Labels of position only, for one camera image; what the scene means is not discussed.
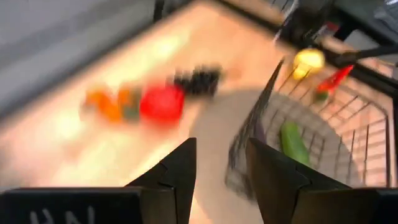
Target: blackberry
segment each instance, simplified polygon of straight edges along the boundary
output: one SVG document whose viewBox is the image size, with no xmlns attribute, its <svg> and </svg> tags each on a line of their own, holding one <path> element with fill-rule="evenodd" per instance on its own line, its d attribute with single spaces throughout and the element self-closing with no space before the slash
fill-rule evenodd
<svg viewBox="0 0 398 224">
<path fill-rule="evenodd" d="M 216 93 L 221 70 L 219 68 L 196 67 L 190 78 L 176 73 L 174 84 L 180 86 L 187 96 L 213 96 Z"/>
</svg>

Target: metal basket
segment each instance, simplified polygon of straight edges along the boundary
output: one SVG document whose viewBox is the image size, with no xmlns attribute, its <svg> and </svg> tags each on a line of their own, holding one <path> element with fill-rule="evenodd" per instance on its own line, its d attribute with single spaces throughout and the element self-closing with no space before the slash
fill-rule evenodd
<svg viewBox="0 0 398 224">
<path fill-rule="evenodd" d="M 289 10 L 294 0 L 267 0 L 271 6 L 279 8 L 283 13 Z"/>
<path fill-rule="evenodd" d="M 227 186 L 252 197 L 246 176 L 246 141 L 256 137 L 280 150 L 280 126 L 286 120 L 301 127 L 315 170 L 350 187 L 390 186 L 386 110 L 352 89 L 352 78 L 347 78 L 327 102 L 316 103 L 315 87 L 334 70 L 297 81 L 292 78 L 294 68 L 288 64 L 273 74 L 233 141 Z"/>
</svg>

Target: cucumber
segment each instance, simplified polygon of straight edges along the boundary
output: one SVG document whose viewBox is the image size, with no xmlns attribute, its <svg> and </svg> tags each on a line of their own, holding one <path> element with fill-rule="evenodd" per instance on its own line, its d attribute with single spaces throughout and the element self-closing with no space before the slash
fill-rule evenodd
<svg viewBox="0 0 398 224">
<path fill-rule="evenodd" d="M 310 154 L 301 138 L 299 127 L 291 121 L 286 121 L 280 129 L 282 152 L 290 158 L 311 167 Z"/>
</svg>

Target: wooden table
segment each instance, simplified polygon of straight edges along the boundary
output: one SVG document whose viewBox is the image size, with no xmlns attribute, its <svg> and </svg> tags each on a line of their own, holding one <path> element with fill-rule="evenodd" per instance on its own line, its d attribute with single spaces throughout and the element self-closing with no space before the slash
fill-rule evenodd
<svg viewBox="0 0 398 224">
<path fill-rule="evenodd" d="M 0 128 L 0 146 L 5 158 L 0 171 L 1 185 L 122 186 L 129 183 L 189 136 L 195 118 L 207 102 L 189 103 L 180 126 L 164 132 L 141 123 L 110 125 L 82 115 L 80 106 L 86 89 L 95 83 L 107 83 L 117 89 L 123 82 L 136 85 L 161 82 L 176 68 L 191 70 L 198 64 L 214 63 L 220 64 L 228 76 L 220 86 L 220 93 L 261 89 L 279 60 L 295 52 L 285 44 L 273 46 L 272 38 L 269 31 L 217 3 L 197 1 L 189 5 L 4 121 Z M 392 121 L 389 97 L 351 78 L 346 84 L 382 104 Z M 376 115 L 372 111 L 367 116 L 377 119 L 373 118 Z M 390 138 L 393 142 L 392 127 Z M 224 215 L 228 214 L 225 223 L 261 222 L 255 205 L 234 197 L 229 204 L 222 204 L 226 201 L 217 199 L 217 195 L 207 195 L 205 201 L 207 205 L 225 207 Z M 197 202 L 195 194 L 192 223 L 221 222 L 202 209 L 206 206 L 203 203 Z"/>
</svg>

